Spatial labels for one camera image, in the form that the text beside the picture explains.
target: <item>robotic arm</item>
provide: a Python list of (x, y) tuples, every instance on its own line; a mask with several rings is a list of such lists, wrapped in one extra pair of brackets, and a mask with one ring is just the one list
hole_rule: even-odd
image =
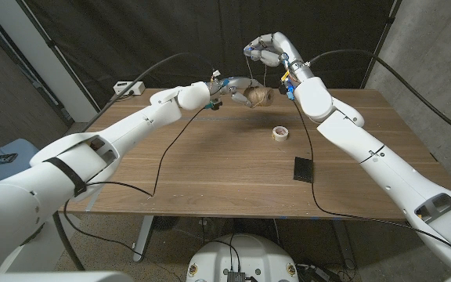
[[(409, 223), (451, 243), (451, 190), (423, 177), (415, 168), (365, 131), (361, 114), (329, 94), (297, 50), (280, 32), (262, 35), (244, 48), (245, 56), (268, 66), (282, 63), (289, 91), (304, 113), (320, 123), (318, 131), (354, 158), (391, 197)], [(451, 267), (451, 247), (422, 233), (422, 241)]]
[(31, 159), (31, 168), (0, 181), (0, 265), (66, 201), (81, 201), (103, 186), (87, 183), (109, 180), (127, 152), (152, 131), (180, 119), (179, 108), (215, 105), (220, 95), (258, 86), (249, 78), (229, 78), (164, 90), (150, 97), (150, 106), (100, 132), (49, 144)]

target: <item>black pad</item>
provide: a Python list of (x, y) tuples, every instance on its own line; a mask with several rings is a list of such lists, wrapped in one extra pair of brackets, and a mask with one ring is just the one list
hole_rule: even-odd
[(312, 183), (312, 160), (295, 157), (294, 180)]

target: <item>wire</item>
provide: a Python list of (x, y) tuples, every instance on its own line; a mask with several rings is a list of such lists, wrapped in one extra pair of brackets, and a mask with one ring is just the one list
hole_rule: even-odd
[(251, 77), (251, 79), (254, 79), (254, 75), (251, 73), (250, 63), (248, 62), (248, 57), (245, 56), (244, 58), (247, 60), (247, 66), (248, 66), (248, 70), (250, 71), (250, 77)]
[[(236, 253), (236, 257), (238, 258), (238, 272), (241, 270), (241, 264), (240, 264), (240, 255), (238, 255), (238, 251), (235, 247), (233, 247), (231, 244), (227, 244), (226, 242), (222, 242), (220, 240), (211, 240), (211, 242), (217, 242), (221, 244), (226, 244), (229, 246), (229, 250), (232, 248), (234, 252)], [(233, 271), (233, 256), (231, 255), (231, 271)]]
[(133, 87), (133, 85), (135, 85), (135, 83), (141, 81), (146, 75), (148, 75), (149, 72), (151, 72), (152, 70), (154, 70), (155, 68), (159, 67), (160, 65), (167, 63), (170, 60), (173, 60), (174, 58), (178, 57), (178, 56), (195, 56), (196, 58), (204, 61), (205, 63), (209, 64), (212, 72), (215, 70), (213, 68), (213, 65), (210, 63), (209, 60), (207, 60), (206, 58), (202, 57), (201, 55), (195, 54), (195, 53), (191, 53), (191, 52), (180, 52), (177, 53), (175, 55), (169, 56), (166, 59), (163, 59), (157, 63), (155, 63), (153, 66), (151, 66), (150, 68), (148, 68), (146, 71), (142, 72), (132, 83), (130, 83), (129, 85), (127, 85), (123, 90), (121, 90), (121, 92), (119, 92), (117, 94), (117, 97), (115, 99), (112, 99), (100, 112), (98, 112), (95, 117), (92, 118), (91, 121), (88, 122), (88, 124), (86, 124), (86, 126), (83, 128), (83, 130), (81, 130), (81, 132), (86, 132), (86, 130), (93, 125), (93, 123), (100, 118), (100, 116), (106, 112), (107, 109), (110, 108), (110, 106), (112, 106), (114, 103), (116, 103), (116, 101), (121, 98), (129, 89), (131, 89)]
[(281, 246), (280, 242), (280, 234), (278, 233), (278, 225), (276, 224), (276, 219), (272, 219), (274, 221), (274, 227), (276, 228), (276, 238), (278, 238), (278, 245)]
[(265, 75), (267, 74), (267, 65), (264, 65), (264, 87), (265, 87)]
[(155, 263), (155, 262), (153, 262), (152, 260), (150, 260), (150, 259), (148, 259), (148, 258), (146, 258), (146, 259), (147, 259), (148, 261), (152, 262), (153, 264), (155, 264), (157, 267), (159, 267), (159, 268), (161, 268), (161, 269), (164, 269), (164, 271), (166, 271), (166, 272), (168, 272), (168, 273), (170, 273), (170, 274), (173, 274), (175, 277), (177, 277), (177, 279), (178, 279), (180, 282), (182, 282), (182, 280), (180, 280), (180, 277), (179, 277), (176, 273), (170, 272), (170, 270), (165, 269), (163, 266), (160, 266), (159, 263)]
[(231, 240), (229, 240), (229, 255), (231, 256), (231, 271), (233, 271), (233, 251), (231, 251), (231, 248), (233, 247), (233, 237), (234, 237), (234, 233), (233, 235), (231, 235)]
[[(160, 65), (162, 65), (162, 64), (164, 64), (164, 63), (167, 63), (168, 61), (170, 61), (170, 60), (173, 60), (174, 58), (176, 58), (176, 57), (178, 57), (178, 56), (194, 56), (194, 57), (196, 57), (196, 58), (198, 58), (198, 59), (200, 59), (200, 60), (202, 60), (202, 61), (204, 61), (205, 63), (207, 63), (208, 65), (210, 65), (210, 67), (211, 67), (211, 71), (212, 71), (212, 73), (215, 71), (215, 68), (213, 67), (213, 65), (211, 64), (211, 62), (209, 61), (209, 60), (207, 60), (206, 58), (204, 58), (203, 56), (201, 56), (201, 55), (199, 55), (199, 54), (195, 54), (195, 53), (191, 53), (191, 52), (180, 52), (180, 53), (177, 53), (177, 54), (175, 54), (175, 55), (172, 55), (172, 56), (169, 56), (168, 58), (166, 58), (166, 59), (163, 59), (163, 60), (161, 60), (161, 61), (159, 61), (159, 62), (157, 62), (157, 63), (155, 63), (153, 66), (151, 66), (151, 67), (149, 67), (147, 70), (145, 70), (144, 72), (142, 72), (132, 83), (130, 83), (129, 85), (127, 85), (123, 90), (121, 90), (121, 92), (119, 92), (118, 94), (117, 94), (117, 96), (116, 96), (116, 98), (115, 99), (112, 99), (100, 112), (98, 112), (93, 118), (92, 118), (92, 120), (91, 121), (89, 121), (87, 124), (86, 124), (86, 126), (81, 130), (81, 132), (86, 132), (86, 130), (88, 130), (88, 128), (90, 127), (90, 126), (92, 126), (93, 125), (93, 123), (95, 123), (95, 121), (97, 120), (97, 119), (99, 119), (100, 118), (100, 116), (102, 116), (102, 114), (104, 114), (106, 111), (107, 111), (107, 109), (109, 109), (114, 103), (116, 103), (116, 101), (117, 100), (119, 100), (129, 89), (131, 89), (132, 87), (133, 87), (133, 85), (135, 85), (135, 83), (137, 83), (137, 82), (139, 82), (139, 81), (141, 81), (146, 75), (148, 75), (148, 73), (149, 72), (151, 72), (152, 70), (154, 70), (155, 68), (157, 68), (157, 67), (159, 67)], [(159, 172), (160, 172), (160, 168), (157, 170), (157, 177), (159, 177)], [(153, 195), (154, 195), (154, 193), (156, 193), (156, 184), (154, 185), (154, 192), (153, 192)], [(144, 191), (144, 190), (141, 190), (140, 188), (137, 188), (137, 187), (135, 187), (135, 186), (129, 186), (128, 184), (121, 184), (121, 185), (124, 185), (124, 186), (128, 186), (128, 187), (131, 187), (131, 188), (134, 188), (134, 189), (137, 189), (137, 190), (140, 190), (141, 192), (143, 192), (143, 193), (147, 193), (146, 191)], [(65, 207), (67, 206), (67, 203), (68, 203), (69, 201), (67, 201), (66, 202), (66, 204), (64, 205), (64, 216), (66, 216), (66, 209), (65, 209)], [(82, 231), (80, 231), (77, 227), (75, 227), (73, 224), (72, 224), (72, 222), (67, 218), (67, 216), (66, 216), (66, 219), (67, 219), (67, 221), (79, 232), (79, 233), (83, 233)], [(63, 225), (62, 225), (62, 223), (61, 223), (61, 221), (56, 221), (56, 228), (57, 228), (57, 231), (59, 232), (59, 234), (60, 233), (65, 233), (65, 230), (64, 230), (64, 228), (63, 228)], [(67, 253), (69, 254), (69, 256), (71, 257), (71, 258), (77, 258), (78, 257), (78, 255), (76, 254), (76, 252), (74, 251), (74, 249), (72, 248), (72, 246), (70, 245), (70, 241), (67, 239), (67, 237), (61, 237), (60, 238), (61, 240), (62, 240), (62, 243), (63, 243), (63, 245), (64, 245), (64, 247), (66, 248), (66, 251), (67, 251)]]
[(135, 92), (134, 92), (133, 90), (130, 90), (130, 92), (129, 92), (127, 95), (124, 95), (124, 96), (122, 96), (122, 97), (116, 96), (116, 97), (115, 97), (116, 102), (124, 101), (124, 100), (126, 100), (126, 99), (132, 97), (134, 93), (135, 93)]
[(99, 182), (94, 182), (94, 183), (88, 183), (86, 184), (86, 186), (91, 186), (91, 185), (96, 185), (96, 184), (116, 184), (116, 185), (121, 185), (121, 186), (126, 186), (126, 187), (130, 187), (132, 189), (138, 190), (146, 195), (149, 195), (151, 197), (153, 197), (154, 195), (151, 195), (149, 192), (146, 192), (145, 190), (142, 190), (140, 188), (138, 188), (137, 186), (133, 186), (127, 183), (119, 183), (116, 181), (99, 181)]
[(116, 244), (119, 244), (119, 245), (121, 245), (121, 246), (127, 248), (128, 250), (130, 250), (130, 251), (136, 253), (137, 255), (140, 255), (141, 257), (147, 259), (148, 261), (152, 262), (152, 263), (155, 264), (156, 266), (158, 266), (158, 267), (160, 267), (160, 268), (166, 270), (166, 272), (168, 272), (168, 273), (170, 273), (170, 274), (173, 274), (175, 277), (177, 277), (177, 279), (178, 279), (179, 281), (182, 282), (182, 280), (180, 280), (180, 277), (177, 276), (177, 274), (175, 274), (175, 273), (173, 273), (173, 272), (170, 272), (170, 270), (165, 269), (163, 266), (160, 266), (159, 264), (157, 264), (157, 263), (155, 263), (155, 262), (149, 260), (146, 256), (144, 256), (144, 255), (142, 255), (141, 253), (139, 253), (139, 252), (135, 251), (134, 249), (130, 248), (130, 246), (128, 246), (127, 244), (125, 244), (125, 243), (123, 243), (123, 242), (120, 242), (120, 241), (118, 241), (118, 240), (107, 239), (107, 238), (104, 238), (104, 237), (101, 237), (101, 236), (96, 236), (96, 235), (87, 233), (87, 232), (85, 232), (85, 231), (83, 231), (83, 230), (80, 230), (80, 229), (79, 229), (77, 226), (75, 226), (75, 225), (72, 223), (72, 221), (69, 219), (69, 215), (67, 214), (67, 205), (68, 205), (68, 204), (69, 204), (69, 201), (67, 201), (66, 204), (63, 206), (63, 216), (66, 218), (67, 222), (72, 226), (72, 228), (74, 228), (76, 231), (78, 231), (79, 233), (81, 233), (81, 234), (83, 234), (83, 235), (86, 235), (86, 236), (89, 236), (89, 237), (93, 237), (93, 238), (95, 238), (95, 239), (104, 240), (104, 241), (107, 241), (107, 242), (110, 242), (110, 243), (116, 243)]
[(382, 66), (384, 66), (389, 72), (391, 72), (398, 80), (403, 83), (404, 86), (406, 86), (424, 105), (426, 105), (429, 109), (431, 109), (435, 114), (437, 114), (443, 121), (451, 125), (451, 119), (447, 118), (441, 111), (436, 109), (431, 103), (429, 103), (417, 90), (415, 90), (412, 85), (410, 85), (401, 75), (398, 74), (396, 70), (394, 70), (391, 66), (389, 66), (387, 63), (385, 63), (379, 56), (373, 54), (372, 52), (368, 52), (366, 50), (360, 50), (360, 49), (340, 49), (340, 50), (334, 50), (325, 52), (323, 54), (320, 54), (314, 58), (312, 58), (309, 61), (309, 66), (312, 66), (317, 60), (321, 59), (324, 56), (329, 56), (333, 54), (338, 53), (347, 53), (347, 52), (353, 52), (358, 54), (363, 54), (370, 56), (374, 58), (377, 62), (379, 62)]
[(156, 187), (157, 187), (157, 180), (160, 178), (160, 170), (161, 170), (161, 164), (163, 163), (163, 158), (164, 155), (166, 155), (166, 152), (168, 152), (168, 150), (171, 148), (171, 145), (173, 145), (173, 143), (175, 143), (175, 141), (177, 141), (177, 139), (180, 137), (181, 134), (184, 133), (184, 130), (186, 130), (187, 126), (189, 126), (189, 124), (191, 123), (191, 121), (193, 121), (193, 119), (202, 111), (204, 110), (204, 107), (201, 108), (201, 110), (199, 110), (196, 114), (194, 114), (194, 116), (189, 120), (189, 122), (187, 122), (186, 126), (184, 126), (184, 128), (182, 129), (182, 131), (177, 135), (177, 137), (175, 137), (175, 139), (173, 140), (173, 142), (171, 142), (170, 146), (168, 146), (168, 148), (166, 148), (166, 150), (163, 153), (163, 156), (160, 159), (160, 164), (157, 167), (157, 174), (156, 174), (156, 182), (154, 183), (154, 191), (153, 191), (153, 195), (156, 194)]
[(58, 226), (62, 226), (62, 222), (60, 221), (58, 211), (55, 211), (53, 213), (53, 222), (55, 222), (55, 226), (57, 226), (56, 230), (59, 232), (60, 240), (62, 241), (63, 246), (66, 248), (67, 254), (69, 254), (70, 259), (72, 260), (72, 262), (74, 263), (74, 265), (78, 270), (85, 271), (85, 267), (81, 263), (81, 260), (78, 258), (78, 255), (76, 254), (74, 249), (72, 248), (69, 239), (67, 239), (67, 234), (65, 230), (63, 228), (62, 229), (58, 228)]
[(224, 88), (224, 86), (226, 86), (226, 84), (222, 83), (222, 85), (220, 86), (220, 88), (219, 88), (217, 91), (215, 91), (215, 92), (213, 92), (212, 94), (210, 94), (210, 96), (213, 96), (213, 95), (217, 94), (220, 90), (222, 90), (222, 89)]
[(134, 249), (132, 249), (130, 246), (128, 246), (127, 244), (125, 244), (125, 243), (123, 243), (123, 242), (120, 242), (120, 241), (118, 241), (118, 240), (107, 239), (107, 238), (104, 238), (104, 237), (101, 237), (101, 236), (96, 236), (96, 235), (87, 233), (87, 232), (85, 232), (85, 231), (80, 230), (79, 228), (77, 228), (77, 227), (72, 223), (72, 221), (69, 219), (69, 215), (67, 215), (67, 205), (68, 205), (68, 204), (69, 204), (69, 201), (67, 201), (66, 204), (63, 206), (63, 216), (66, 218), (67, 222), (72, 226), (72, 228), (74, 228), (76, 231), (78, 231), (79, 233), (81, 233), (81, 234), (83, 234), (83, 235), (93, 237), (93, 238), (95, 238), (95, 239), (104, 240), (104, 241), (107, 241), (107, 242), (119, 244), (119, 245), (121, 245), (121, 246), (127, 248), (128, 250), (130, 250), (130, 251), (136, 253), (137, 255), (140, 255), (140, 256), (143, 257), (142, 254), (140, 254), (139, 252), (135, 251)]
[[(347, 267), (344, 264), (340, 264), (340, 263), (336, 263), (336, 262), (331, 262), (331, 263), (325, 263), (323, 265), (324, 268), (326, 268), (327, 266), (340, 266), (343, 270), (338, 270), (337, 271), (337, 275), (339, 276), (339, 278), (341, 279), (341, 281), (344, 280), (344, 275), (348, 277), (348, 281), (347, 282), (352, 282), (354, 281), (354, 278), (356, 277), (356, 264), (354, 263), (354, 261), (352, 259), (349, 258), (345, 258), (344, 259), (345, 262), (350, 261), (352, 262), (352, 268)], [(348, 273), (348, 270), (352, 270), (352, 276)]]
[[(297, 104), (295, 103), (295, 101), (293, 101), (293, 102), (294, 102), (295, 107), (297, 108), (298, 115), (301, 117), (302, 124), (304, 125), (305, 134), (307, 135), (307, 138), (308, 138), (308, 140), (309, 140), (309, 146), (311, 147), (311, 157), (312, 157), (312, 161), (314, 162), (314, 152), (313, 152), (313, 150), (312, 150), (311, 136), (309, 136), (309, 132), (307, 131), (307, 127), (305, 126), (304, 118), (302, 117), (301, 111), (298, 109), (298, 106), (297, 106)], [(314, 179), (314, 169), (312, 170), (311, 173), (312, 173), (312, 182), (311, 182), (312, 199), (314, 200), (314, 203), (316, 204), (316, 207), (318, 207), (318, 209), (319, 209), (320, 211), (325, 212), (325, 213), (327, 213), (327, 214), (329, 214), (329, 215), (336, 215), (336, 216), (347, 217), (347, 218), (351, 218), (351, 219), (368, 220), (368, 221), (372, 221), (372, 222), (381, 222), (381, 223), (389, 224), (389, 225), (392, 225), (392, 226), (397, 226), (397, 227), (402, 227), (402, 228), (406, 228), (406, 229), (409, 229), (409, 230), (417, 231), (418, 233), (422, 233), (422, 234), (424, 234), (424, 235), (427, 235), (427, 236), (429, 236), (429, 237), (431, 237), (431, 238), (433, 238), (433, 239), (436, 239), (436, 240), (442, 242), (443, 244), (446, 244), (447, 246), (451, 247), (451, 243), (450, 243), (450, 242), (447, 242), (447, 241), (445, 241), (445, 240), (443, 240), (443, 239), (441, 239), (441, 238), (439, 238), (439, 237), (437, 237), (437, 236), (435, 236), (435, 235), (433, 235), (433, 234), (431, 234), (431, 233), (425, 232), (425, 231), (423, 231), (423, 230), (419, 230), (419, 229), (417, 229), (417, 228), (413, 228), (413, 227), (411, 227), (411, 226), (405, 226), (405, 225), (403, 225), (403, 224), (398, 224), (398, 223), (389, 222), (389, 221), (380, 220), (380, 219), (370, 219), (370, 218), (366, 218), (366, 217), (362, 217), (362, 216), (357, 216), (357, 215), (346, 215), (346, 214), (341, 214), (341, 213), (336, 213), (336, 212), (327, 211), (327, 210), (321, 208), (321, 207), (319, 206), (319, 204), (318, 204), (318, 201), (316, 200), (316, 195), (315, 195), (315, 193), (314, 193), (314, 182), (315, 182), (315, 179)]]

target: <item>black backdrop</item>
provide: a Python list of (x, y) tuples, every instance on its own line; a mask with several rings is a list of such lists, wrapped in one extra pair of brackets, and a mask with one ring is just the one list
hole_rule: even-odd
[[(225, 76), (249, 76), (243, 47), (261, 34), (283, 32), (305, 60), (333, 49), (366, 49), (379, 42), (394, 0), (26, 0), (93, 98), (103, 107), (116, 81), (133, 80), (177, 52), (207, 57)], [(339, 55), (313, 72), (329, 88), (358, 88), (370, 61)], [(250, 62), (262, 83), (264, 65)], [(277, 87), (282, 67), (268, 68)], [(180, 58), (144, 79), (146, 87), (188, 85), (209, 67)]]

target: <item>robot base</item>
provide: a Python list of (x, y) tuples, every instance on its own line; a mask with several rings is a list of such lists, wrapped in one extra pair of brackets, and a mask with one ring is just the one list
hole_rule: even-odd
[[(231, 235), (225, 235), (215, 241), (217, 240), (229, 244)], [(187, 269), (187, 282), (243, 282), (244, 278), (238, 280), (239, 277), (252, 277), (252, 281), (259, 282), (298, 282), (294, 260), (282, 248), (264, 237), (234, 234), (232, 246), (238, 252), (239, 263), (234, 250), (229, 250), (227, 244), (215, 241), (204, 245), (193, 256)], [(232, 273), (229, 251), (233, 257)]]

